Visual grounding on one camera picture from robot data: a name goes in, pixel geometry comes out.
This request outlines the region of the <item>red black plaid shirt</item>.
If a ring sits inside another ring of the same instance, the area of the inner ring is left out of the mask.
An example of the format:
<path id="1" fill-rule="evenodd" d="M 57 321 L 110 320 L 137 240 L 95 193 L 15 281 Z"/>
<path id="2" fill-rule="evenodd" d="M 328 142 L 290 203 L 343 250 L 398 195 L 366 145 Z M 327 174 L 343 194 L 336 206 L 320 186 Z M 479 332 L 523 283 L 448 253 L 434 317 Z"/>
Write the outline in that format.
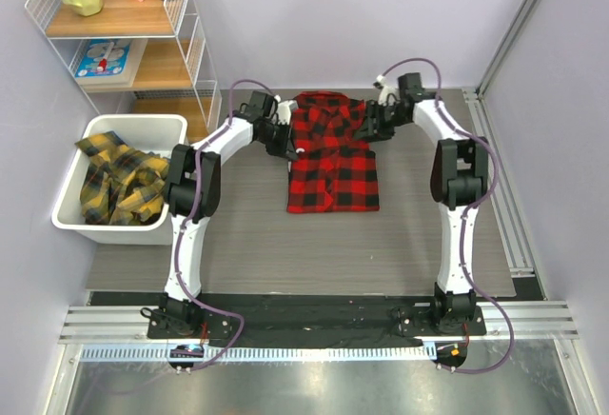
<path id="1" fill-rule="evenodd" d="M 295 101 L 291 124 L 298 159 L 289 165 L 286 211 L 379 210 L 376 153 L 355 138 L 365 102 L 333 91 L 304 91 Z"/>

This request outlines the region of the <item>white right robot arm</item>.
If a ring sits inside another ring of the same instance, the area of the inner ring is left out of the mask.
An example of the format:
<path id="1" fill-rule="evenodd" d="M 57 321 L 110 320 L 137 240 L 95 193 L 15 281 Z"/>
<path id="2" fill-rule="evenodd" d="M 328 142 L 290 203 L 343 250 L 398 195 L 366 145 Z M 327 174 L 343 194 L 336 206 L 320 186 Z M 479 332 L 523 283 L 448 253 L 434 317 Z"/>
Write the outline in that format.
<path id="1" fill-rule="evenodd" d="M 486 328 L 472 286 L 472 260 L 478 204 L 488 189 L 485 141 L 465 131 L 416 72 L 400 76 L 395 87 L 379 75 L 374 87 L 380 94 L 366 102 L 357 140 L 386 141 L 396 128 L 414 124 L 435 145 L 429 186 L 441 215 L 441 262 L 431 306 L 415 319 L 425 333 L 482 336 Z"/>

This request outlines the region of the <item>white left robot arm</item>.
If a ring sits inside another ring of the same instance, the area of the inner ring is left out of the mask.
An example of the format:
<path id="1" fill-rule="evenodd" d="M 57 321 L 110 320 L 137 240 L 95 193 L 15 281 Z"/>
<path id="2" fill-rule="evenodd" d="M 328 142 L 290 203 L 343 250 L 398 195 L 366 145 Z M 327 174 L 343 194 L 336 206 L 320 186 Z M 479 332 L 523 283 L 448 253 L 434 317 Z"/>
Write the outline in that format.
<path id="1" fill-rule="evenodd" d="M 172 223 L 171 267 L 152 326 L 184 338 L 203 325 L 201 263 L 206 229 L 221 199 L 222 165 L 246 146 L 259 142 L 271 156 L 297 159 L 291 117 L 294 100 L 254 91 L 206 139 L 174 147 L 164 189 Z"/>

